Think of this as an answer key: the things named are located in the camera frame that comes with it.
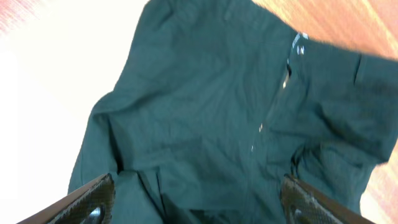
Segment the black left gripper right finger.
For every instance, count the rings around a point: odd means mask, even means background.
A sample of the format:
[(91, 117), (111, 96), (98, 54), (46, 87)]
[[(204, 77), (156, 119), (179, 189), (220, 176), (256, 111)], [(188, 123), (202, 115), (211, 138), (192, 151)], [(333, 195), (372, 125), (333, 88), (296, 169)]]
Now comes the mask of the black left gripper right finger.
[(290, 174), (284, 175), (280, 202), (288, 224), (374, 224)]

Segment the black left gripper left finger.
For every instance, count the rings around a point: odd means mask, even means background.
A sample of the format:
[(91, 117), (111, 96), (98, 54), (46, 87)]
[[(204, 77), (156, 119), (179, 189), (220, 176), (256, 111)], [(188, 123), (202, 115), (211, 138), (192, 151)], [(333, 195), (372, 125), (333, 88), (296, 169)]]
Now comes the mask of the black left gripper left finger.
[(110, 224), (114, 199), (111, 174), (103, 174), (18, 224)]

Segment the black shorts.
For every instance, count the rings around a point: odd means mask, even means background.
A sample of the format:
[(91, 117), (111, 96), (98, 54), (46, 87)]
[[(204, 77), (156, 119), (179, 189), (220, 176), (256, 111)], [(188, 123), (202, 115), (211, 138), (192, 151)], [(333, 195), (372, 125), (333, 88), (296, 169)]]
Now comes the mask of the black shorts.
[(113, 223), (284, 223), (293, 173), (357, 213), (396, 141), (396, 61), (315, 42), (252, 1), (151, 0), (68, 189), (111, 174)]

